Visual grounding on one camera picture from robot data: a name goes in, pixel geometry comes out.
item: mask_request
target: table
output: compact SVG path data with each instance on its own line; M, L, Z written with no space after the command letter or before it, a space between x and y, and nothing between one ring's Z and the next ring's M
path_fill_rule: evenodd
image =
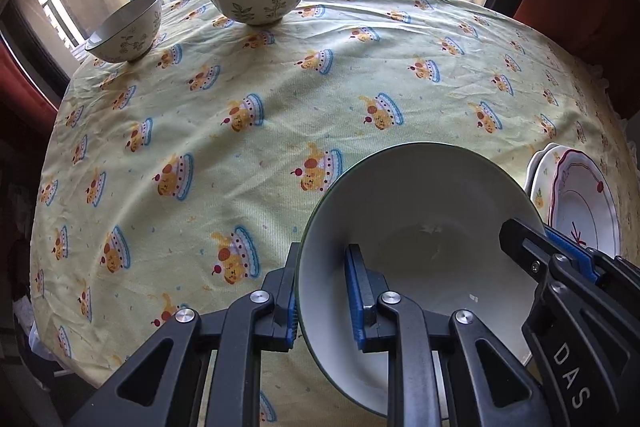
M361 158L448 142L522 185L551 139L599 163L637 263L621 127L586 68L535 30L461 0L303 0L270 28L207 0L164 6L145 57L89 57L64 96L31 241L38 331L100 385L180 307L215 311L259 288ZM260 411L279 425L383 423L331 386L303 339L264 354Z

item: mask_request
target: plate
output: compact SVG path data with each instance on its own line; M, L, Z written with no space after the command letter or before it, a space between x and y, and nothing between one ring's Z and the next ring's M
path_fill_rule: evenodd
M556 145L549 149L542 156L542 160L540 160L538 168L533 175L529 198L533 201L535 208L540 213L542 221L544 221L546 225L549 224L551 188L554 184L554 176L556 175L556 165L560 161L560 158L562 158L562 154L568 149L569 147L565 147L564 145Z
M604 175L584 152L569 149L554 177L549 225L580 247L620 255L618 215Z
M531 195L531 186L533 185L533 176L536 174L536 169L538 165L540 165L540 160L542 160L542 156L548 152L548 150L553 149L553 147L557 147L557 143L548 143L546 147L542 151L537 151L529 160L529 165L527 165L527 173L525 174L524 180L524 191L527 193L527 196Z
M309 219L296 299L306 343L345 396L380 415L387 354L358 351L344 279L344 248L358 243L367 268L424 309L470 309L516 357L536 282L500 249L510 217L544 233L522 188L496 164L456 146L418 142L375 153L340 176Z

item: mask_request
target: bowl rim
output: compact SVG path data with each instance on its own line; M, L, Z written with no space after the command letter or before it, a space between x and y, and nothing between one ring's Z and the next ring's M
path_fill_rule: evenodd
M120 6L120 8L118 8L115 12L113 12L111 15L109 15L103 22L102 24L100 24L100 26L98 26L95 31L89 36L89 38L86 40L86 43L84 44L84 50L85 51L90 51L93 50L95 48L97 48L98 46L103 45L105 42L109 42L111 39L113 39L118 33L120 33L124 28L126 28L127 26L129 26L132 22L137 21L138 19L140 19L140 17L142 17L146 12L148 12L149 10L151 10L151 8L153 7L153 5L158 1L158 0L153 0L152 3L149 4L149 6L147 6L143 12L138 15L135 19L130 20L128 23L126 23L122 28L120 28L118 31L114 32L114 34L109 37L108 39L104 39L103 41L98 42L97 44L90 44L90 40L91 37L93 37L95 35L95 33L102 28L102 26L104 26L104 24L111 19L111 17L113 17L114 15L116 15L116 13L120 12L121 10L124 10L125 7L127 7L130 3L132 3L135 0L130 0L129 2L127 2L125 5Z
M523 188L520 187L520 184L515 179L513 179L510 176L510 174L507 171L505 171L502 167L500 167L497 163L492 162L489 158L487 158L485 156L482 156L480 153L477 153L477 152L475 152L475 151L473 151L471 149L468 149L466 147L462 147L460 145L444 143L444 142L431 142L431 141L426 141L426 140L419 140L419 141L413 141L413 142L399 143L399 144L396 144L396 145L392 145L390 147L385 147L383 149L375 151L374 153L369 154L368 156L365 156L363 159L361 159L358 162L354 163L354 165L352 165L345 172L343 172L334 183L329 185L329 188L326 190L324 195L322 195L322 197L320 198L320 200L316 204L316 207L314 208L313 212L309 216L309 219L307 220L306 225L305 225L305 230L302 233L302 237L300 238L300 247L299 247L299 250L298 250L299 254L298 254L298 259L296 261L296 274L295 274L295 277L294 277L294 281L295 281L295 288L294 289L295 289L295 298L296 298L296 311L298 313L298 324L300 325L300 329L302 330L302 335L304 336L305 344L306 344L306 347L309 350L309 353L311 354L311 357L314 359L314 362L316 363L316 365L318 366L318 368L320 369L320 371L322 372L324 377L332 384L332 386L335 389L337 389L342 395L344 395L347 399L349 399L352 403L356 404L359 407L362 407L364 410L367 410L367 411L375 414L376 416L382 416L382 417L386 417L386 415L385 414L381 414L378 411L375 411L375 410L367 407L366 405L358 402L356 399L354 399L351 396L349 396L347 394L347 392L345 390L343 390L342 387L340 387L334 381L334 379L328 374L328 372L325 370L324 366L318 360L318 357L316 356L316 352L313 350L313 347L311 347L311 345L309 343L309 339L308 339L308 334L306 333L305 322L304 322L304 319L302 317L302 309L300 308L300 262L302 260L302 249L303 249L303 247L305 245L306 234L308 233L309 225L311 224L311 221L314 219L314 217L316 217L316 214L318 213L318 211L320 209L320 205L322 204L324 199L327 197L327 194L331 193L332 189L340 182L340 179L346 177L346 174L348 172L354 171L357 167L361 166L363 162L366 162L368 159L372 158L373 156L377 156L377 155L380 155L382 153L389 152L390 150L396 149L398 147L412 146L412 145L424 145L424 144L436 145L436 146L446 147L446 148L455 148L455 149L466 150L467 152L470 152L471 154L477 156L480 159L480 161L484 161L486 163L489 163L492 166L492 168L497 169L498 171L501 171L506 176L506 180L508 180L507 181L508 183L511 183L511 184L515 185L517 188L519 188L523 192L523 194L526 197L527 201L529 201L529 204L530 204L532 210L534 211L534 213L532 215L535 215L538 218L538 222L540 223L540 230L544 230L544 223L542 221L542 218L540 217L540 214L538 213L535 205L533 204L533 201L531 201L531 199L526 195L526 192L524 192ZM530 360L530 358L531 358L531 353L529 353L529 356L527 357L527 362L528 362L528 360Z

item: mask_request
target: stacked plates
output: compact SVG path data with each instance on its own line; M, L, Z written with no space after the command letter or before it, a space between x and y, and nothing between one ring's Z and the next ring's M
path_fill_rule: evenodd
M525 191L553 229L577 246L620 254L620 227L602 172L584 152L550 143L527 166Z

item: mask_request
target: metal bolt head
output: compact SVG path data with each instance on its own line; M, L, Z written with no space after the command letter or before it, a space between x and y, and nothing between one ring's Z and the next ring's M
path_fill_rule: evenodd
M456 312L456 320L460 324L471 324L474 321L474 314L469 310L458 310Z
M269 292L264 290L256 290L249 297L253 302L260 304L269 300Z
M196 317L196 312L190 308L182 308L175 312L175 320L186 323L191 322Z
M398 292L384 292L380 298L387 304L398 304L401 296Z
M564 288L566 288L566 286L559 281L551 281L549 286L551 286L551 289L556 293L560 293Z

